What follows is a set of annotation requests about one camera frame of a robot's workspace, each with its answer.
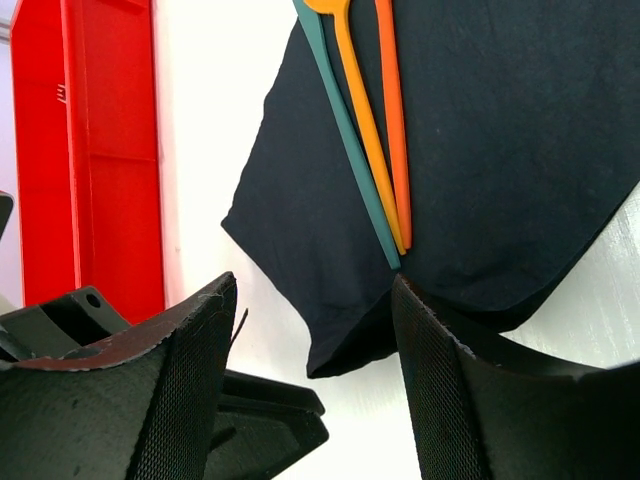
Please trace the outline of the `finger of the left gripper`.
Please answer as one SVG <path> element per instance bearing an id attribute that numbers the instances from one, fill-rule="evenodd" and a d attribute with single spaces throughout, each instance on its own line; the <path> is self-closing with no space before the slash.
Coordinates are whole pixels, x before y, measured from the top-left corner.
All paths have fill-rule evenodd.
<path id="1" fill-rule="evenodd" d="M 315 391 L 228 370 L 204 477 L 272 479 L 329 439 Z"/>

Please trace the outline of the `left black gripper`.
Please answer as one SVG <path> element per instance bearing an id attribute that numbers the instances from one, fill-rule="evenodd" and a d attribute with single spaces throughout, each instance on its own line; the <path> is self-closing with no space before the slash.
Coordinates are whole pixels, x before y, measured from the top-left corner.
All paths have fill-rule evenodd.
<path id="1" fill-rule="evenodd" d="M 60 358 L 130 327 L 94 287 L 1 316 L 1 359 Z"/>

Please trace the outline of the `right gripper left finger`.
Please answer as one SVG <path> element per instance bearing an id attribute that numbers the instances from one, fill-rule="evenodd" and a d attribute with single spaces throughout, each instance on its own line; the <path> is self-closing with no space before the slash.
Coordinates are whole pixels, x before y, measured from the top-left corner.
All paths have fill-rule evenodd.
<path id="1" fill-rule="evenodd" d="M 60 358 L 1 359 L 2 477 L 202 478 L 236 302 L 227 272 Z"/>

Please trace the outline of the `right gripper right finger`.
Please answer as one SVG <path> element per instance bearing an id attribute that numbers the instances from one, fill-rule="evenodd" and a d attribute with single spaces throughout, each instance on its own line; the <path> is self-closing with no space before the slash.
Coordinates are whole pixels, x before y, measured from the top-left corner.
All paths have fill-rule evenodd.
<path id="1" fill-rule="evenodd" d="M 392 319 L 425 479 L 635 479 L 639 366 L 600 369 L 507 339 L 404 276 Z"/>

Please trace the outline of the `black paper napkin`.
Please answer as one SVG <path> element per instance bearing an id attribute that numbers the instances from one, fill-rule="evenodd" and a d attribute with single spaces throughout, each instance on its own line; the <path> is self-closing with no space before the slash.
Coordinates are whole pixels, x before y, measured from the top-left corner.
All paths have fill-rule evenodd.
<path id="1" fill-rule="evenodd" d="M 398 1 L 394 19 L 413 223 L 401 273 L 513 330 L 638 183 L 639 5 Z M 300 25 L 222 225 L 307 325 L 309 378 L 395 351 L 395 274 Z"/>

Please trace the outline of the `teal plastic knife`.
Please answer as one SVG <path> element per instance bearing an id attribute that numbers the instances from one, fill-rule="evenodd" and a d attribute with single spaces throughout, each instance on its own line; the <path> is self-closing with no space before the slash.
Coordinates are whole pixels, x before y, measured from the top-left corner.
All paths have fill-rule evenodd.
<path id="1" fill-rule="evenodd" d="M 392 239 L 392 233 L 386 216 L 383 212 L 379 194 L 374 186 L 374 180 L 369 170 L 365 153 L 362 150 L 356 130 L 334 76 L 320 15 L 311 10 L 302 0 L 294 0 L 293 4 L 320 72 L 360 196 L 364 202 L 386 260 L 392 270 L 397 270 L 401 265 L 400 258 L 394 240 Z"/>

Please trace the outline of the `orange plastic fork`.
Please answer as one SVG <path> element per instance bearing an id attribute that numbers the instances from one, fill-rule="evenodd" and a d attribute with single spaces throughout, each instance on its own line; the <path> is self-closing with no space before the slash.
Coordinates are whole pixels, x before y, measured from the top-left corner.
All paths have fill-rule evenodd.
<path id="1" fill-rule="evenodd" d="M 412 246 L 410 181 L 393 2 L 378 0 L 375 2 L 375 8 L 378 20 L 385 118 L 395 200 L 403 247 L 408 250 Z"/>

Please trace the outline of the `yellow plastic spoon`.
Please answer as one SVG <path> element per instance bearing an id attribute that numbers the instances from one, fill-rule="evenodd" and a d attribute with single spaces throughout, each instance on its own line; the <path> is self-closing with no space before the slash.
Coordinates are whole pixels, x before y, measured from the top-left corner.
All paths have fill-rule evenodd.
<path id="1" fill-rule="evenodd" d="M 382 207 L 400 255 L 406 254 L 397 213 L 395 196 L 391 185 L 383 149 L 366 88 L 358 65 L 349 27 L 349 0 L 306 1 L 314 12 L 334 17 L 334 28 L 345 77 L 351 94 L 356 119 L 364 143 L 373 179 Z"/>

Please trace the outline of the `red plastic tray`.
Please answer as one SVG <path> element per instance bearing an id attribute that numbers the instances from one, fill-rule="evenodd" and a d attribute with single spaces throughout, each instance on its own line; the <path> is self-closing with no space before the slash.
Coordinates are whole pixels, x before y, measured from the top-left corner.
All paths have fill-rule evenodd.
<path id="1" fill-rule="evenodd" d="M 151 5 L 29 0 L 10 25 L 26 304 L 165 307 Z"/>

